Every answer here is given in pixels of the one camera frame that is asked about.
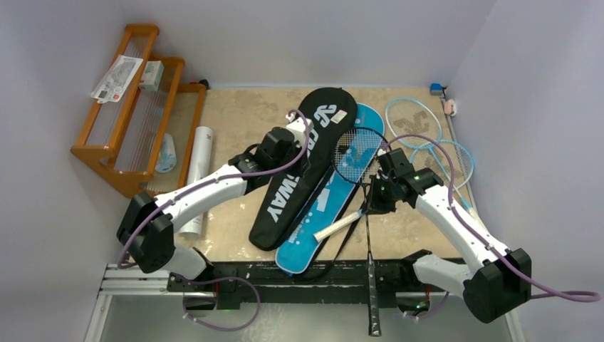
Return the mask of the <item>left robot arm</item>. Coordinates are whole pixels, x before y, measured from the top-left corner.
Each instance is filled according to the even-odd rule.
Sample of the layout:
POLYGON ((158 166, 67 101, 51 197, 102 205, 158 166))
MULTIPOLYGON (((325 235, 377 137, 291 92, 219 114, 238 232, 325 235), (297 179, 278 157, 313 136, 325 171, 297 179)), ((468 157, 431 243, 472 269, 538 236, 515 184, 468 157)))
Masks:
POLYGON ((232 157, 217 171, 172 192, 135 195, 118 227, 123 248, 118 268, 138 267, 149 274, 161 269, 183 276, 194 291, 212 284, 210 262, 194 247, 179 247, 174 235, 210 209, 253 192, 285 171, 305 167, 311 129, 288 124, 273 128, 264 139, 232 157))

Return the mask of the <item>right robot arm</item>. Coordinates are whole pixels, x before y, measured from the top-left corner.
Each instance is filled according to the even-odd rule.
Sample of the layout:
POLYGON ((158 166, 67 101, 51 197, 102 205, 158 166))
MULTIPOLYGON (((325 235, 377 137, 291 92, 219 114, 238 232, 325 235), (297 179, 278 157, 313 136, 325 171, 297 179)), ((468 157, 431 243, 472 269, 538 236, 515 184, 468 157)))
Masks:
POLYGON ((405 257, 400 270, 402 285, 416 290, 436 286, 462 298, 470 313, 491 323, 526 303, 531 287, 532 261, 523 249, 510 250, 492 237, 470 214, 459 208, 448 186, 431 169, 416 170, 401 149, 380 150, 375 158, 370 209, 388 213, 397 202, 407 203, 433 223, 459 252, 456 264, 421 250, 405 257))

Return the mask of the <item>black Crossway racket bag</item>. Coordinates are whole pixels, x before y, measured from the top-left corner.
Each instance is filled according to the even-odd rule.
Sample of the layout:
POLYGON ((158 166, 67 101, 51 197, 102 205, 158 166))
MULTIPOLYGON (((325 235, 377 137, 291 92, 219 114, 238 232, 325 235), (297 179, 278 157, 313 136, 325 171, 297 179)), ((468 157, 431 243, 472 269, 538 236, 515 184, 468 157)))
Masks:
POLYGON ((298 109, 312 121, 306 156, 299 168, 275 174, 249 232, 249 241, 263 251, 279 246, 294 231, 303 208, 331 164, 340 136, 352 128, 358 114, 354 97, 342 88, 311 91, 298 109))

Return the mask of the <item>white shuttlecock tube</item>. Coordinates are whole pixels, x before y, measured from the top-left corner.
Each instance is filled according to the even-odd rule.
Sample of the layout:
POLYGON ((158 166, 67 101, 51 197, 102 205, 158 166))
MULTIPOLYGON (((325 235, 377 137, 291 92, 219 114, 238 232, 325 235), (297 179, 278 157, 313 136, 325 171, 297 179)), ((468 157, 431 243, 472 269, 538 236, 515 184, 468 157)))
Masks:
MULTIPOLYGON (((207 126, 199 126, 194 132, 192 154, 187 173, 187 185, 190 185, 208 175, 212 155, 214 131, 207 126)), ((179 230, 179 236, 188 242, 201 237, 204 214, 189 221, 179 230)))

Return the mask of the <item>blue racket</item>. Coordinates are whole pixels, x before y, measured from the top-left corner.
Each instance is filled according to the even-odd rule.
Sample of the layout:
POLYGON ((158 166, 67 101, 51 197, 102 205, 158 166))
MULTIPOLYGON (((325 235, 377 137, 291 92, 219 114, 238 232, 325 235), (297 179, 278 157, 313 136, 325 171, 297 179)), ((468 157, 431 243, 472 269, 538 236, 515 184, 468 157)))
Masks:
MULTIPOLYGON (((384 152, 386 152, 385 144, 376 147, 374 143, 344 138, 343 142, 339 142, 335 149, 335 157, 333 160, 335 172, 345 181, 359 184, 365 188, 373 180, 377 180, 380 177, 386 177, 385 172, 382 171, 378 162, 378 156, 384 152)), ((431 169, 436 176, 445 181, 446 186, 449 186, 450 181, 454 180, 454 184, 451 188, 454 193, 457 194, 459 203, 461 203, 462 207, 470 216, 478 223, 483 224, 477 211, 461 193, 461 188, 468 183, 469 178, 474 172, 473 157, 465 147, 453 140, 440 140, 438 145, 426 142, 425 144, 416 147, 408 160, 411 163, 423 161, 426 168, 431 169)), ((372 199, 370 201, 372 209, 366 209, 365 206, 362 205, 357 212, 349 214, 323 228, 321 231, 316 232, 313 235, 316 241, 322 242, 325 238, 339 231, 345 225, 351 224, 353 221, 360 218, 362 213, 367 214, 372 212, 379 214, 382 212, 390 212, 390 205, 397 200, 386 194, 386 184, 377 183, 373 185, 371 189, 375 195, 378 195, 378 193, 383 194, 380 199, 387 206, 385 209, 379 209, 378 201, 372 199)))
POLYGON ((391 100, 386 106, 385 117, 393 135, 408 135, 399 139, 399 142, 412 149, 411 163, 416 167, 432 169, 446 183, 453 177, 452 188, 461 204, 470 215, 476 217, 473 205, 462 194, 474 172, 474 159, 469 151, 453 140, 444 139, 437 116, 414 98, 391 100))

